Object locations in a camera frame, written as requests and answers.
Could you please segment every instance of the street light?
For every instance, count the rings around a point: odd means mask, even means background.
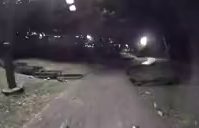
[[[71,12],[76,11],[76,6],[75,6],[75,5],[69,6],[69,10],[70,10]]]
[[[148,39],[147,39],[146,36],[144,36],[144,37],[142,37],[142,38],[140,39],[139,44],[141,45],[141,47],[145,47],[145,46],[147,45],[147,42],[148,42]]]
[[[74,0],[66,0],[66,3],[67,3],[67,4],[73,4],[73,3],[74,3]]]
[[[87,35],[87,39],[89,40],[89,41],[92,41],[93,40],[93,37],[91,36],[91,35]]]

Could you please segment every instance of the pole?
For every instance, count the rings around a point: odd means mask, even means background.
[[[3,46],[5,49],[4,54],[4,68],[6,71],[8,88],[3,89],[2,93],[5,95],[23,92],[23,87],[18,87],[15,80],[14,75],[14,65],[13,65],[13,43],[14,43],[14,17],[15,17],[15,3],[10,3],[7,6],[8,17],[7,17],[7,30],[5,33],[5,42],[3,42]]]

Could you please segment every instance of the rock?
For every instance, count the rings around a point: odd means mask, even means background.
[[[68,120],[63,121],[60,128],[69,128]]]
[[[153,102],[153,107],[157,108],[157,103],[156,102]]]
[[[34,77],[33,77],[33,76],[28,76],[28,78],[30,78],[30,79],[34,79]]]
[[[135,126],[135,125],[133,125],[133,126],[132,126],[132,128],[140,128],[140,127],[139,127],[139,126]]]
[[[157,114],[158,114],[159,116],[163,116],[163,115],[164,115],[163,112],[161,112],[160,110],[157,111]]]
[[[195,123],[195,125],[198,125],[198,122],[197,122],[196,120],[195,120],[195,122],[194,122],[194,123]]]
[[[151,94],[151,92],[149,92],[149,91],[145,91],[145,94],[146,94],[146,95],[150,95],[150,94]]]

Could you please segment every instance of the road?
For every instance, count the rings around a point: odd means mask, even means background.
[[[93,70],[46,105],[23,128],[171,128],[145,104],[123,70]]]

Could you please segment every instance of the dirt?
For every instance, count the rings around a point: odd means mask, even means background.
[[[7,86],[4,74],[4,69],[0,67],[0,127],[2,128],[20,128],[67,88],[66,82],[41,80],[16,74],[17,84],[24,86],[25,92],[5,96],[1,93],[1,89]]]

